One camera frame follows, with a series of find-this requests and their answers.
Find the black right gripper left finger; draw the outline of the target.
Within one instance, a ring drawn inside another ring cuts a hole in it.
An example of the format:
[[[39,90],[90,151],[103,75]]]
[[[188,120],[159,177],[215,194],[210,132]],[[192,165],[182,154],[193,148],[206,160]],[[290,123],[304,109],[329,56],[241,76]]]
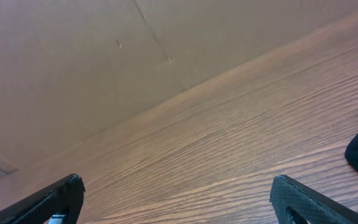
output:
[[[70,174],[0,211],[0,224],[76,224],[83,206],[85,186]]]

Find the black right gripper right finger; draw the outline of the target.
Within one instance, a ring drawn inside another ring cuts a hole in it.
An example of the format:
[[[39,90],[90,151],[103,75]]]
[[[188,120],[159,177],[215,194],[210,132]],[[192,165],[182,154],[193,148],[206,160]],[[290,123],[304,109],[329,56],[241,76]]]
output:
[[[358,224],[358,213],[287,175],[273,179],[270,203],[279,224]]]

